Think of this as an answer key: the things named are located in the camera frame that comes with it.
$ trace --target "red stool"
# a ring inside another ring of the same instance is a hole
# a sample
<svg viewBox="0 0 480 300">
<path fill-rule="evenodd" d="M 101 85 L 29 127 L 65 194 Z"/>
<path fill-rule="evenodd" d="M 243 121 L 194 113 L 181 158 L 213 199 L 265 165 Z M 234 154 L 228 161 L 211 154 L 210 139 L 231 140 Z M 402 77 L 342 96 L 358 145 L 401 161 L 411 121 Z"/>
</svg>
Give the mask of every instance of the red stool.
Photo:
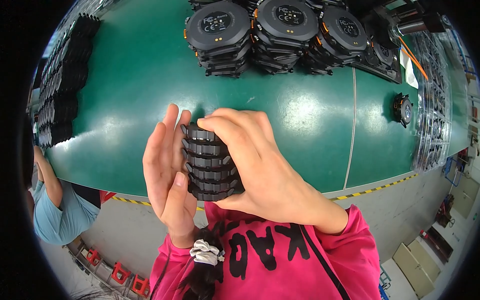
<svg viewBox="0 0 480 300">
<path fill-rule="evenodd" d="M 100 255 L 98 254 L 97 250 L 90 249 L 88 250 L 87 257 L 86 259 L 92 264 L 92 266 L 96 266 L 101 258 Z"/>
<path fill-rule="evenodd" d="M 120 262 L 113 266 L 112 278 L 120 284 L 124 284 L 131 272 L 125 269 Z"/>
<path fill-rule="evenodd" d="M 138 274 L 135 274 L 135 280 L 133 281 L 132 291 L 138 295 L 147 298 L 150 294 L 150 284 L 148 283 L 148 278 L 143 279 Z"/>
<path fill-rule="evenodd" d="M 115 192 L 107 192 L 100 190 L 100 205 L 107 202 L 108 199 L 115 196 L 117 193 Z"/>
</svg>

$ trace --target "person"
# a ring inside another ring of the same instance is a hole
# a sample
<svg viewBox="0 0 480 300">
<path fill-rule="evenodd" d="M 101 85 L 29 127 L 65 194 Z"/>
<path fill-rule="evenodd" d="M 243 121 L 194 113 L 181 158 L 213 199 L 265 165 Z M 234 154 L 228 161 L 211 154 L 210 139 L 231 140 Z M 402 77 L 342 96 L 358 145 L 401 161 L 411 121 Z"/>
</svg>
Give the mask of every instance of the person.
<svg viewBox="0 0 480 300">
<path fill-rule="evenodd" d="M 306 183 L 281 155 L 264 112 L 219 108 L 198 119 L 227 145 L 245 192 L 205 202 L 193 223 L 178 107 L 148 139 L 148 197 L 168 235 L 150 276 L 152 300 L 380 299 L 375 240 L 360 210 L 344 210 Z"/>
<path fill-rule="evenodd" d="M 58 179 L 38 146 L 34 163 L 38 181 L 33 195 L 26 191 L 34 231 L 49 244 L 66 245 L 93 225 L 100 191 Z"/>
</svg>

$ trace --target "hand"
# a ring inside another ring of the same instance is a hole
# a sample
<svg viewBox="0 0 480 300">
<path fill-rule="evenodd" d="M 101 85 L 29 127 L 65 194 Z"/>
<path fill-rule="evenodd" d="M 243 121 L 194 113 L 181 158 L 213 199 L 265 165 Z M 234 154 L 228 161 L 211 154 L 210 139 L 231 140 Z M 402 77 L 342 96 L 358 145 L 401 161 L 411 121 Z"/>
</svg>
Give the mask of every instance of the hand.
<svg viewBox="0 0 480 300">
<path fill-rule="evenodd" d="M 197 121 L 228 146 L 245 192 L 214 202 L 281 223 L 315 225 L 324 233 L 341 232 L 348 215 L 306 183 L 280 153 L 264 112 L 219 108 Z"/>
<path fill-rule="evenodd" d="M 39 146 L 33 147 L 33 162 L 37 163 L 39 159 L 43 158 L 42 149 Z"/>
<path fill-rule="evenodd" d="M 180 125 L 188 125 L 192 114 L 182 111 L 175 127 L 178 113 L 179 108 L 170 104 L 163 121 L 148 138 L 143 166 L 148 198 L 155 214 L 168 227 L 174 246 L 190 248 L 194 242 L 193 216 L 197 200 L 187 192 L 188 179 L 183 173 L 185 161 L 181 153 L 184 134 Z"/>
</svg>

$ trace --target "clear plastic tray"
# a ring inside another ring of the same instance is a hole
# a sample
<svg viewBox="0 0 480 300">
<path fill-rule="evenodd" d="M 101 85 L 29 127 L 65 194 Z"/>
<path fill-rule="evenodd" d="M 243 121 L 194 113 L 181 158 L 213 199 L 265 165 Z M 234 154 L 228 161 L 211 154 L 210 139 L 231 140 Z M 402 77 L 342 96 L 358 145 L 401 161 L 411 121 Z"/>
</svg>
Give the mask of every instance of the clear plastic tray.
<svg viewBox="0 0 480 300">
<path fill-rule="evenodd" d="M 452 127 L 452 96 L 446 55 L 435 34 L 411 35 L 415 54 L 429 77 L 417 76 L 419 104 L 416 156 L 412 170 L 425 173 L 446 163 Z"/>
</svg>

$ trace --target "fingernail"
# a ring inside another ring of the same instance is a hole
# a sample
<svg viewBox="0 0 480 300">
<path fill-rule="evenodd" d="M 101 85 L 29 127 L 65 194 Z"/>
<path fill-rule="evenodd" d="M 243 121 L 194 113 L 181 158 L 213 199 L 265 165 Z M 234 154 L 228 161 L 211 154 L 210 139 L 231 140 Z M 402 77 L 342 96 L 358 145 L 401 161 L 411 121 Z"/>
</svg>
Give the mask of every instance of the fingernail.
<svg viewBox="0 0 480 300">
<path fill-rule="evenodd" d="M 175 180 L 173 181 L 173 183 L 177 186 L 182 186 L 183 183 L 185 182 L 184 178 L 185 178 L 185 175 L 183 175 L 182 172 L 177 172 L 177 174 L 175 175 Z"/>
</svg>

